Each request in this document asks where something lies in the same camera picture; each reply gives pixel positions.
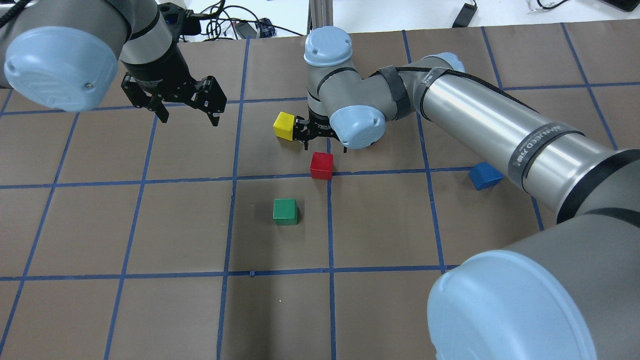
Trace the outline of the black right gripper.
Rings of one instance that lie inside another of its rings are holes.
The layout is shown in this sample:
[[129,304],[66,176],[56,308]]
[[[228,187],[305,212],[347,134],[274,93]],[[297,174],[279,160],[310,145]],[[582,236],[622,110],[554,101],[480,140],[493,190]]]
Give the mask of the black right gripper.
[[[330,125],[330,119],[327,116],[303,118],[294,116],[293,125],[293,141],[301,142],[304,150],[309,150],[309,142],[318,137],[337,138],[334,128]],[[343,146],[342,152],[346,154],[348,148]]]

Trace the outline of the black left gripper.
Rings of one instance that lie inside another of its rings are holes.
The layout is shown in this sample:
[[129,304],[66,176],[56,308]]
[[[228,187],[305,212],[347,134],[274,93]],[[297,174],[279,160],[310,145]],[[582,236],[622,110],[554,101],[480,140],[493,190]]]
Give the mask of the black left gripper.
[[148,109],[158,120],[166,124],[169,112],[163,104],[182,103],[193,109],[206,112],[212,126],[218,126],[220,114],[226,111],[227,97],[215,76],[205,76],[196,80],[191,76],[179,78],[176,82],[163,80],[144,82],[127,72],[121,81],[126,97],[137,109]]

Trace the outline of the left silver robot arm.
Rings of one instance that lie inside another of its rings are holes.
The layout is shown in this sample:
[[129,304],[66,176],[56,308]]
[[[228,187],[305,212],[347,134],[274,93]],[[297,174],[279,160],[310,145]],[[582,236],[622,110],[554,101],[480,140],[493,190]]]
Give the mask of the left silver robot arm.
[[48,109],[86,112],[105,98],[118,65],[131,105],[169,120],[185,104],[217,126],[227,97],[213,76],[192,77],[178,47],[209,14],[155,0],[3,0],[1,88]]

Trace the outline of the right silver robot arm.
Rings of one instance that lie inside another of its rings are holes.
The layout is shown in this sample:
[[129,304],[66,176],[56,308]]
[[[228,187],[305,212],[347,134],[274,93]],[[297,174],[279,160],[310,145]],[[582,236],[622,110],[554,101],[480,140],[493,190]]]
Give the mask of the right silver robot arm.
[[[337,27],[305,39],[314,130],[338,131],[329,289],[338,360],[637,360],[639,150],[542,89],[483,82],[461,35],[389,48]],[[430,76],[432,68],[439,68]]]

